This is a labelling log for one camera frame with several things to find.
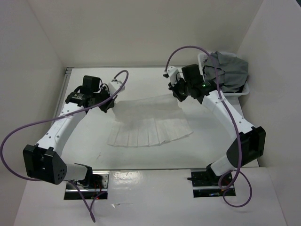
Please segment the white pleated skirt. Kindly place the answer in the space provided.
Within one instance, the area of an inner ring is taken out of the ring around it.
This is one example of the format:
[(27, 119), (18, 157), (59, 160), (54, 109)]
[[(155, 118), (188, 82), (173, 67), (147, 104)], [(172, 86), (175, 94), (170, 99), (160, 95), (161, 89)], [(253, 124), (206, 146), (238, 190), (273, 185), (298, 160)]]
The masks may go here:
[(182, 108), (171, 94), (119, 101), (107, 144), (116, 147), (150, 147), (193, 133)]

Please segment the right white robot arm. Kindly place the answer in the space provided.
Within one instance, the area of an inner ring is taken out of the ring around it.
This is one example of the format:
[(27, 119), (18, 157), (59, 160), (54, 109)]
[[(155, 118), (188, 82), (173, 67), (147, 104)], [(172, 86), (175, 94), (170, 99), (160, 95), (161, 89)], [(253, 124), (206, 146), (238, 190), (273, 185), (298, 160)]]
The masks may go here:
[(215, 82), (203, 80), (198, 65), (188, 65), (180, 71), (169, 66), (163, 76), (170, 79), (168, 88), (175, 98), (180, 102), (188, 96), (198, 100), (222, 123), (233, 140), (226, 154), (209, 164), (205, 175), (196, 178), (196, 182), (205, 180), (213, 186), (222, 185), (223, 182), (220, 181), (223, 174), (263, 155), (265, 130), (249, 123), (217, 90)]

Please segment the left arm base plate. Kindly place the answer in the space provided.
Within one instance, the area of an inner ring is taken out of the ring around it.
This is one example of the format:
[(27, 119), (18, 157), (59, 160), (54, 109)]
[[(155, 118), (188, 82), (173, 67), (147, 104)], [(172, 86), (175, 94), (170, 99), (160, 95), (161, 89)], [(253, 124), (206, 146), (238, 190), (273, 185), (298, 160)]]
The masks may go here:
[[(83, 184), (83, 181), (73, 181), (80, 190), (86, 200), (107, 200), (109, 173), (100, 172), (93, 173), (92, 179), (88, 184)], [(70, 182), (67, 182), (64, 192), (64, 200), (81, 200), (81, 196), (77, 188)]]

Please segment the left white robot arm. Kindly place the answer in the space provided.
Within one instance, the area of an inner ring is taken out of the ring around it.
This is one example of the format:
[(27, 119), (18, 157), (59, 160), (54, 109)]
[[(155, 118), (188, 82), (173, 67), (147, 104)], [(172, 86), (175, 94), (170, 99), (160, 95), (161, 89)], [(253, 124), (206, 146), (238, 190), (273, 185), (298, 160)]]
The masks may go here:
[(102, 84), (100, 78), (85, 75), (82, 85), (67, 96), (60, 113), (61, 118), (52, 124), (35, 145), (24, 148), (27, 176), (55, 185), (72, 180), (83, 188), (90, 187), (94, 181), (92, 168), (79, 163), (66, 164), (61, 155), (74, 129), (88, 113), (88, 108), (105, 102), (99, 108), (107, 112), (114, 107), (114, 93), (121, 88), (122, 83), (117, 79)]

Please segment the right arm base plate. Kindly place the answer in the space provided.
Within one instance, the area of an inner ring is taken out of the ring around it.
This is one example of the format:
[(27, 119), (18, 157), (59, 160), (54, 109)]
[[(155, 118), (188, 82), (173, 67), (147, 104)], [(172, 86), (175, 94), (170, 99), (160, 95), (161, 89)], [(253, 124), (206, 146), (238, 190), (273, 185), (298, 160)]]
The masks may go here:
[(210, 176), (204, 169), (192, 170), (187, 180), (192, 183), (193, 197), (222, 197), (225, 190), (218, 186), (219, 178)]

